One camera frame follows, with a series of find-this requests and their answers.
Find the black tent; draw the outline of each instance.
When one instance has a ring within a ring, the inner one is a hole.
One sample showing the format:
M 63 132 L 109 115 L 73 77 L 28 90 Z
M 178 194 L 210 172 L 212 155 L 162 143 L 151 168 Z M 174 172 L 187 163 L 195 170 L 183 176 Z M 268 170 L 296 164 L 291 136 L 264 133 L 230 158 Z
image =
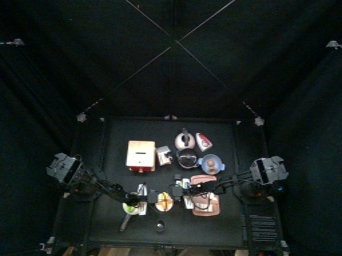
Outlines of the black tent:
M 0 14 L 1 255 L 51 236 L 45 166 L 77 127 L 168 115 L 266 120 L 290 172 L 287 244 L 294 255 L 342 254 L 339 1 L 12 0 Z

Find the kettle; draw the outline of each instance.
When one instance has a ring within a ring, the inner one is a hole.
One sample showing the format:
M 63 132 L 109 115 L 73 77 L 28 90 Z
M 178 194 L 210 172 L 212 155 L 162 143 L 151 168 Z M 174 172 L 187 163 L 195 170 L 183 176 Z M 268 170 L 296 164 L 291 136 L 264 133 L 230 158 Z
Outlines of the kettle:
M 188 133 L 187 129 L 183 128 L 182 133 L 178 134 L 175 138 L 175 146 L 178 150 L 183 150 L 186 148 L 194 148 L 195 147 L 195 138 Z

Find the black table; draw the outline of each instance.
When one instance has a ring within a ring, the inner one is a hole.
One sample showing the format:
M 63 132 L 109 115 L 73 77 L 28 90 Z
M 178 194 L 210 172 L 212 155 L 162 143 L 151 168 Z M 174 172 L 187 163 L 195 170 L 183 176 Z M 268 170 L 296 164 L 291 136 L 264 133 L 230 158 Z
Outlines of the black table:
M 145 183 L 148 190 L 168 191 L 174 184 L 174 175 L 183 178 L 204 174 L 200 167 L 184 170 L 176 161 L 172 165 L 159 166 L 155 172 L 131 172 L 125 166 L 129 140 L 155 141 L 156 147 L 167 145 L 175 159 L 175 137 L 187 128 L 190 133 L 203 133 L 214 147 L 200 152 L 215 154 L 226 164 L 226 170 L 218 178 L 247 171 L 252 161 L 267 157 L 263 130 L 254 120 L 204 120 L 183 119 L 166 121 L 158 118 L 105 117 L 88 120 L 79 126 L 72 154 L 80 154 L 88 168 L 108 181 L 117 183 L 128 192 L 136 191 L 137 185 Z M 124 232 L 119 231 L 125 213 L 121 204 L 108 196 L 100 196 L 92 202 L 77 202 L 72 197 L 61 198 L 56 217 L 53 236 L 55 248 L 79 246 L 88 248 L 104 246 L 238 249 L 262 246 L 279 247 L 280 224 L 276 204 L 246 206 L 234 195 L 232 189 L 219 196 L 220 214 L 200 217 L 184 208 L 183 202 L 175 203 L 172 209 L 163 213 L 152 206 L 145 216 L 132 216 Z M 276 228 L 276 239 L 262 241 L 254 239 L 252 219 L 250 216 L 272 218 Z M 162 219 L 166 231 L 155 231 L 155 221 Z

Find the beige box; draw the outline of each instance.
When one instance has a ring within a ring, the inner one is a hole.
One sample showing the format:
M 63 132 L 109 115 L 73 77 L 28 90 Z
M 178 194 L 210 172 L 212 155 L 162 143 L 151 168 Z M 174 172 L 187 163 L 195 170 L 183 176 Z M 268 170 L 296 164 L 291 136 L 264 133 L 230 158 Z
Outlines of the beige box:
M 155 142 L 154 141 L 128 141 L 125 165 L 131 171 L 155 171 Z

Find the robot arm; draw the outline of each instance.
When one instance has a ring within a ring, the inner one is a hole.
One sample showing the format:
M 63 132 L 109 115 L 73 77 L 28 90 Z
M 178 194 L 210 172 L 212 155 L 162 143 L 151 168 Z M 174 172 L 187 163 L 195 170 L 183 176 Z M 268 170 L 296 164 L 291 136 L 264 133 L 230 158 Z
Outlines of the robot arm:
M 93 172 L 84 168 L 81 161 L 64 153 L 55 155 L 55 159 L 47 167 L 47 174 L 68 188 L 71 193 L 89 195 L 100 192 L 129 206 L 147 201 L 147 196 L 128 193 L 121 185 L 99 180 Z

